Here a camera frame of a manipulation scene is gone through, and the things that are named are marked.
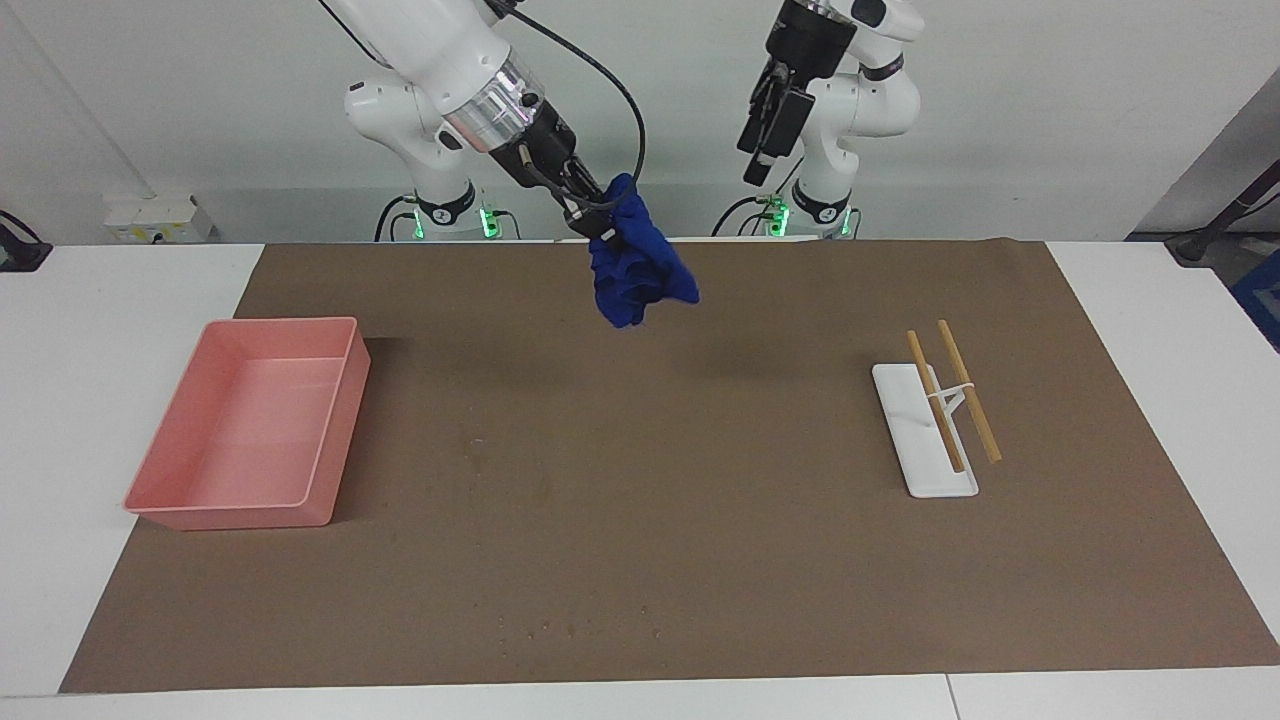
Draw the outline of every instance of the pink bin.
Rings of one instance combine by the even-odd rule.
[[[178,530],[329,523],[367,377],[355,318],[210,323],[124,509]]]

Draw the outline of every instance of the power outlet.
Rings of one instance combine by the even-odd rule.
[[[110,202],[102,225],[119,242],[209,242],[214,222],[189,195]]]

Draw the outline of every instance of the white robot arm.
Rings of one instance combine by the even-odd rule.
[[[835,234],[844,224],[859,159],[855,137],[891,137],[915,124],[920,92],[902,69],[902,45],[924,31],[909,0],[854,0],[846,17],[826,0],[785,0],[767,47],[739,147],[753,152],[745,179],[763,184],[773,161],[804,143],[799,179],[783,188],[794,223]],[[858,73],[836,73],[844,54]]]
[[[465,143],[521,186],[548,188],[573,231],[616,242],[616,202],[604,201],[543,86],[492,29],[503,14],[520,14],[516,1],[329,0],[366,51],[404,81],[353,86],[348,115],[404,159],[436,227],[436,213],[457,215],[468,195],[474,201],[460,167]]]
[[[477,191],[463,168],[466,151],[421,88],[376,79],[351,86],[347,119],[360,135],[399,155],[413,178],[417,217],[433,233],[480,229]]]

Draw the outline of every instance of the brown paper mat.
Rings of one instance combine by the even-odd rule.
[[[1043,246],[682,252],[703,305],[617,332],[582,246],[269,247],[238,316],[371,338],[335,521],[140,521],[63,692],[1280,664]],[[951,379],[940,316],[972,500],[870,379],[911,327]]]

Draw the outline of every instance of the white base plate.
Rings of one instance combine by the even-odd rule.
[[[933,383],[938,377],[929,368]],[[893,436],[897,460],[902,465],[906,489],[913,497],[973,497],[978,495],[978,479],[973,477],[973,465],[965,455],[964,443],[956,432],[955,423],[947,423],[947,432],[960,448],[965,471],[951,469],[947,448],[942,445],[929,398],[920,384],[920,374],[915,365],[876,365],[872,368],[876,391],[884,406],[884,419],[888,432]]]

